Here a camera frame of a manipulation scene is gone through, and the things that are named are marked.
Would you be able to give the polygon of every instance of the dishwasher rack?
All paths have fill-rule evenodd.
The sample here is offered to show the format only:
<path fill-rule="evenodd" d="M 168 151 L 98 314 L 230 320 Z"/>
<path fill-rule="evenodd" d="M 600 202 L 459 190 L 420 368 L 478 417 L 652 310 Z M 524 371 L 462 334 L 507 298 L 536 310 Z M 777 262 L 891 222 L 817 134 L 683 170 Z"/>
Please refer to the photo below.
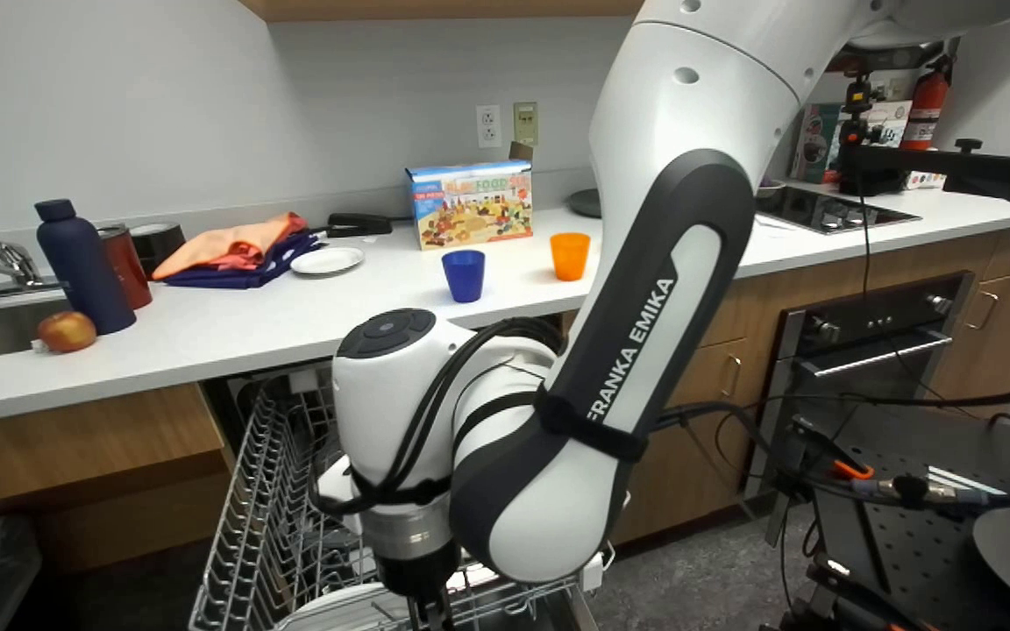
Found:
<path fill-rule="evenodd" d="M 250 390 L 253 411 L 189 629 L 409 629 L 403 600 L 379 585 L 371 550 L 360 542 L 354 520 L 347 527 L 322 515 L 307 495 L 314 478 L 340 460 L 329 361 L 253 380 Z M 591 561 L 584 574 L 512 585 L 479 564 L 462 564 L 447 583 L 455 624 L 485 629 L 491 616 L 557 616 L 555 629 L 591 629 L 582 585 L 600 585 L 604 569 L 604 561 Z"/>

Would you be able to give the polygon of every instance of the blue cup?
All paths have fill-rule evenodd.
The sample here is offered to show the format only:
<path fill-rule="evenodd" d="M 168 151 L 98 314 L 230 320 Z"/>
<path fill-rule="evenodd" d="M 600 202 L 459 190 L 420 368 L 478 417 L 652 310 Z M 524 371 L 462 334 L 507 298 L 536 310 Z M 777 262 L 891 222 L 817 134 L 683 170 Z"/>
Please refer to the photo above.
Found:
<path fill-rule="evenodd" d="M 445 288 L 451 301 L 478 301 L 485 279 L 485 253 L 479 248 L 455 248 L 440 257 Z"/>

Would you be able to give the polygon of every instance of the white countertop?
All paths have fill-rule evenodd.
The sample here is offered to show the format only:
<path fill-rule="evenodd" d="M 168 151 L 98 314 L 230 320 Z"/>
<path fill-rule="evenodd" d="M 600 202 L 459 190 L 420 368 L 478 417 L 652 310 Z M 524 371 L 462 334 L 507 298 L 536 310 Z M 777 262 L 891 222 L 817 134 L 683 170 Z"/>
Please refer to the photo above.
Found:
<path fill-rule="evenodd" d="M 918 214 L 918 222 L 873 229 L 873 253 L 1010 229 L 1010 202 L 989 196 L 918 194 L 873 202 Z M 479 245 L 488 279 L 474 304 L 447 301 L 440 253 L 420 253 L 409 229 L 383 238 L 335 238 L 334 245 L 363 248 L 363 262 L 340 276 L 285 274 L 260 292 L 149 283 L 153 301 L 135 311 L 135 325 L 88 352 L 0 353 L 0 417 L 329 359 L 351 325 L 384 310 L 430 310 L 462 325 L 579 310 L 591 276 L 555 279 L 548 236 L 582 229 L 600 245 L 600 222 L 550 206 L 536 211 L 533 229 L 533 238 Z M 861 230 L 817 236 L 756 216 L 740 276 L 853 257 L 861 257 Z"/>

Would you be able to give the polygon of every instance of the cereal box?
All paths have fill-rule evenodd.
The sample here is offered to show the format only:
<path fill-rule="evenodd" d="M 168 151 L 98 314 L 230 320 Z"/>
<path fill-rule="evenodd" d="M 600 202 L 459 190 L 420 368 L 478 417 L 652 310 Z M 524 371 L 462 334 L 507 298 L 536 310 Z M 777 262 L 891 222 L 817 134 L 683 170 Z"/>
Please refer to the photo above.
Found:
<path fill-rule="evenodd" d="M 420 248 L 533 236 L 533 163 L 478 160 L 408 168 Z"/>

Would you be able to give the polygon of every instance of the faucet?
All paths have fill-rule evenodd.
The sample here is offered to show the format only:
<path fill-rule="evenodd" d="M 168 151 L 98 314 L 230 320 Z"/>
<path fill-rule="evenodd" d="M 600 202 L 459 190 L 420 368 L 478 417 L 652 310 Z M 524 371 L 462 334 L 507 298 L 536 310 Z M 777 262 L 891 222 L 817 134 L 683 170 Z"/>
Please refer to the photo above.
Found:
<path fill-rule="evenodd" d="M 49 292 L 60 288 L 60 279 L 38 276 L 36 262 L 24 248 L 0 241 L 0 274 L 9 276 L 0 283 L 0 294 L 24 294 L 24 292 Z"/>

